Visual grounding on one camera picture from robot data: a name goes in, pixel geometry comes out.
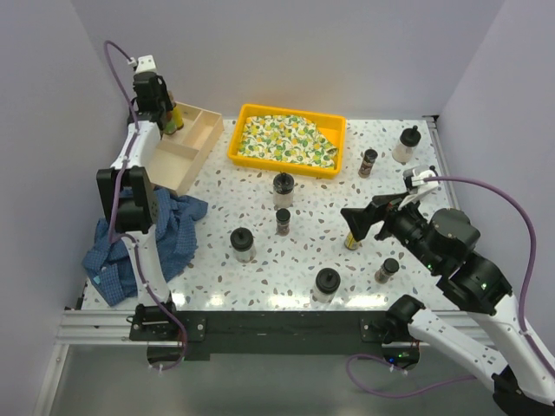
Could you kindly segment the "yellow-label bottle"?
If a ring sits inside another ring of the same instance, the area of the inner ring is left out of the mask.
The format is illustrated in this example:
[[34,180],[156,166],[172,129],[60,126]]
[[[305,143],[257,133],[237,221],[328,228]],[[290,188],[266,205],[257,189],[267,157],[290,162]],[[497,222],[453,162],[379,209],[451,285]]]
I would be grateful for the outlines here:
[[351,232],[349,232],[344,240],[344,246],[348,250],[358,250],[360,245],[361,243],[355,239]]
[[173,104],[172,119],[167,127],[168,127],[169,134],[174,134],[184,127],[182,114],[176,103]]

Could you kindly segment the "green-label sauce bottle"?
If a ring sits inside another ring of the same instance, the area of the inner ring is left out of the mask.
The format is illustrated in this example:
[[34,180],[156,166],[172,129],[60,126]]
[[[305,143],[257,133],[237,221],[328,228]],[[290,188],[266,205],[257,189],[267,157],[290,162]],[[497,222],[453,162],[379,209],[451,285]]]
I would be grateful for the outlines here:
[[163,128],[163,134],[172,135],[177,131],[177,127],[173,118],[173,111],[170,110],[166,113],[165,126]]

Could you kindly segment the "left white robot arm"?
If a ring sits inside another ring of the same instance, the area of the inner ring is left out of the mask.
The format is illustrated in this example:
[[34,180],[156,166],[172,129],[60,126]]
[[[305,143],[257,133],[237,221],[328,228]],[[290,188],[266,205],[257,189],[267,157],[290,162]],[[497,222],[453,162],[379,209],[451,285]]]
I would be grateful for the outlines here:
[[183,331],[156,246],[159,202],[147,173],[172,102],[165,81],[153,69],[136,70],[133,88],[126,141],[114,163],[97,172],[96,183],[108,239],[123,239],[134,273],[138,304],[130,339],[180,342]]

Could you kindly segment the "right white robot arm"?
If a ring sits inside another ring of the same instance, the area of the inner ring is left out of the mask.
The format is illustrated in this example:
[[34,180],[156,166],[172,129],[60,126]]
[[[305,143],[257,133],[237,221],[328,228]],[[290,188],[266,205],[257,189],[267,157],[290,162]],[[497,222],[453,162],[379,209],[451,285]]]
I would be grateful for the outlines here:
[[518,303],[500,268],[474,247],[479,231],[456,209],[440,209],[425,219],[417,203],[402,203],[401,194],[376,196],[364,208],[341,214],[356,241],[374,224],[375,239],[394,237],[432,276],[442,294],[486,332],[488,348],[443,321],[410,295],[385,313],[384,341],[413,338],[436,348],[464,367],[493,394],[507,415],[552,415],[554,377],[519,328]]

